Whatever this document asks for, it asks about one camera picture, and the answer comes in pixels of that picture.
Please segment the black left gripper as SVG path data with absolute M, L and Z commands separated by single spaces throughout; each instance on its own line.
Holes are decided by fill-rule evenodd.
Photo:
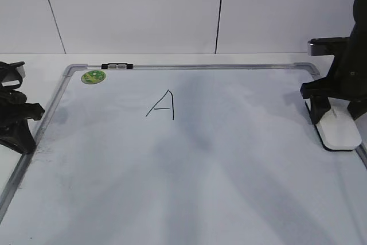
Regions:
M 45 110 L 39 103 L 28 103 L 18 91 L 20 84 L 1 84 L 1 145 L 20 154 L 32 154 L 36 148 L 27 120 L 38 121 Z

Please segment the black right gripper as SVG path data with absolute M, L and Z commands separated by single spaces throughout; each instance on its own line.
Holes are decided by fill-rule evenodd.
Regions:
M 327 75 L 301 85 L 302 97 L 309 98 L 309 115 L 314 125 L 331 109 L 328 97 L 349 100 L 348 112 L 353 120 L 367 112 L 366 26 L 355 24 L 348 37 L 346 49 L 334 56 Z

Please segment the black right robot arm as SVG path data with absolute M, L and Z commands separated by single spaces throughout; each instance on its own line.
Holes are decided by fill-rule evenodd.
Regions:
M 366 113 L 366 0 L 354 0 L 352 12 L 355 24 L 348 37 L 308 41 L 310 56 L 334 57 L 325 77 L 300 88 L 302 98 L 310 100 L 313 124 L 331 109 L 330 98 L 347 100 L 353 120 Z

